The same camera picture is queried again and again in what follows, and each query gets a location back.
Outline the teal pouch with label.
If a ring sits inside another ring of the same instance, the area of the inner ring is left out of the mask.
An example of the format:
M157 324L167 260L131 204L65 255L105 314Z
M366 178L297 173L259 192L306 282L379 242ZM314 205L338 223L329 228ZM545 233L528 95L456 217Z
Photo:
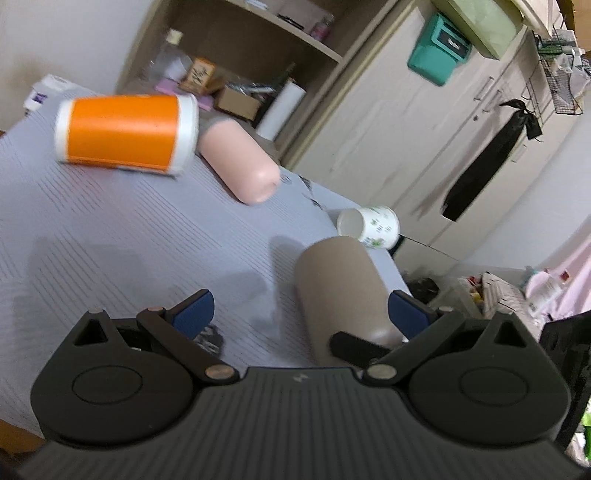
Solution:
M408 67L437 86L445 85L459 64L465 64L472 43L437 12L423 29L408 59Z

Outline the pink curtain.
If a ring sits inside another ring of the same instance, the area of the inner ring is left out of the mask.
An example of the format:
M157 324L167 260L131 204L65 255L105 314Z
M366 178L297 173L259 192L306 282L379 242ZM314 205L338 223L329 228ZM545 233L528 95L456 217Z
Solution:
M537 319L561 320L590 309L590 234L555 266L534 273L525 287L528 313Z

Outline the white floral paper cup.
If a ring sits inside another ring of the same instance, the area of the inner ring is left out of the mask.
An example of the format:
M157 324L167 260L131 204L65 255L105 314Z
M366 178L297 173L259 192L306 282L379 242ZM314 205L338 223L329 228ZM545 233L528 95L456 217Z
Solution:
M342 210L337 219L341 236L352 237L368 248L391 250L400 238L400 222L390 207Z

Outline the white paper towel roll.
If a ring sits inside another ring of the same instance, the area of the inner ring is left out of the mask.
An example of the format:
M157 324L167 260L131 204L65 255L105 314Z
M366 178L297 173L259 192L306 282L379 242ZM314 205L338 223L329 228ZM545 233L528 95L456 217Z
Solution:
M265 140L274 141L281 129L287 124L287 120L296 111L307 91L297 85L293 80L288 80L277 95L270 108L267 109L263 119L256 127L256 135Z

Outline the patterned beige fabric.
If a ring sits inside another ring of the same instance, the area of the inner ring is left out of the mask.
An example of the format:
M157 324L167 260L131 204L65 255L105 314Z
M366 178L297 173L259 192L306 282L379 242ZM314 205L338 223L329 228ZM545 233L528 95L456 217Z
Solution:
M530 315L526 300L517 287L488 272L482 275L482 287L485 319L492 319L497 313L515 315L536 339L540 337L543 324Z

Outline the small floral carton box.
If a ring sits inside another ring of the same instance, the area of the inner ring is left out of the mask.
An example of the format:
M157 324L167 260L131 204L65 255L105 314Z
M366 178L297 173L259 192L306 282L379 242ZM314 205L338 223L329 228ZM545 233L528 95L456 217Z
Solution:
M180 90L204 95L207 84L211 81L215 72L215 65L204 58L195 58L185 78L179 83Z

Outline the small cardboard box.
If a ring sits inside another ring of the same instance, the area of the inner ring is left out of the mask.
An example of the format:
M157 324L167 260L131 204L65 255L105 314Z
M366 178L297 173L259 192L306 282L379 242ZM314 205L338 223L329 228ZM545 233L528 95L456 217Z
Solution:
M214 108L226 114L253 120L259 111L260 102L252 96L224 86L215 96Z

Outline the green padded bag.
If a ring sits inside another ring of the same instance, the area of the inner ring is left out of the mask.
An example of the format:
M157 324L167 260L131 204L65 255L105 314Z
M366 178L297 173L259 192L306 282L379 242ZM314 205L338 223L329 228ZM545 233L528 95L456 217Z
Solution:
M522 29L512 1L433 0L432 3L486 58L500 60Z

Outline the wooden open shelf unit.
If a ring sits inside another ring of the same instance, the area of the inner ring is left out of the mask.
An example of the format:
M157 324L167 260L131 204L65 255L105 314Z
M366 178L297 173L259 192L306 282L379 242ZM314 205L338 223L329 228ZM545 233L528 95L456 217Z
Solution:
M116 90L147 93L148 62L169 29L183 33L180 48L243 80L273 81L289 74L307 91L274 141L260 145L280 164L315 122L318 110L346 68L394 8L392 1L155 1L143 20ZM324 42L311 28L335 17Z

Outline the pink flat box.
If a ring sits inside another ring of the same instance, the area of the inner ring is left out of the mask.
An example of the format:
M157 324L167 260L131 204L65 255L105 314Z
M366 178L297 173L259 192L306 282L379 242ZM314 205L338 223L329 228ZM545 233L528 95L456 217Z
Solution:
M213 109L214 100L211 95L197 95L191 92L182 90L179 84L171 79L163 79L155 84L153 90L164 95L190 95L197 99L197 104L200 109L204 111L211 111Z

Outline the pink tumbler cup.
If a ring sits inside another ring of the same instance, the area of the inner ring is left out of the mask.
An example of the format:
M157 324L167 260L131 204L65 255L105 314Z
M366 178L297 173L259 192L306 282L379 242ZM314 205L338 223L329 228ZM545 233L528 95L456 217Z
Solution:
M238 121L211 123L199 137L198 151L243 204L266 202L280 186L280 167Z

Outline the taupe metal tumbler cup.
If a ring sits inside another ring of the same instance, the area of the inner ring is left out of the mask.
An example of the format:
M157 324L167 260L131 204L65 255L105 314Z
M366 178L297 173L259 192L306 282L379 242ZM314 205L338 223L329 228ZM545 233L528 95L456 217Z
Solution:
M339 236L311 245L295 263L294 282L319 366L345 364L329 351L341 331L389 350L402 343L388 314L390 290L359 241Z

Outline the light wood wardrobe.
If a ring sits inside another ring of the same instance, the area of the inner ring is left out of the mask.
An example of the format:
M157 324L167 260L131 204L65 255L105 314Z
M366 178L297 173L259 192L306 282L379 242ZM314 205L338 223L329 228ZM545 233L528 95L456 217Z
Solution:
M518 205L576 118L554 110L534 38L522 31L505 56L473 53L437 86L407 62L435 9L400 1L284 155L287 167L363 206L391 207L403 243L394 262L408 277L443 275L466 260ZM499 172L455 221L445 198L520 100L542 134L520 138Z

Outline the pink small bottle on shelf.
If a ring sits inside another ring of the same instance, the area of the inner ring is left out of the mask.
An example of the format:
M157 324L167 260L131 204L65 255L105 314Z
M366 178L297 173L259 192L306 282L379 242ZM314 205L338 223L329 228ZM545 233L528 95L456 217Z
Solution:
M332 23L335 21L335 17L332 14L328 14L322 20L315 23L314 27L311 28L310 36L320 42L324 42L328 38L331 32Z

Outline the orange and white paper cup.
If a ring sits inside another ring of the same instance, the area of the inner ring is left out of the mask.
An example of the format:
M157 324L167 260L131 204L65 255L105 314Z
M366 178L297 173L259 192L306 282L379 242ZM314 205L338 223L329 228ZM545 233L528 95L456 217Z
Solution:
M198 119L190 95L65 100L55 121L56 160L176 177L193 160Z

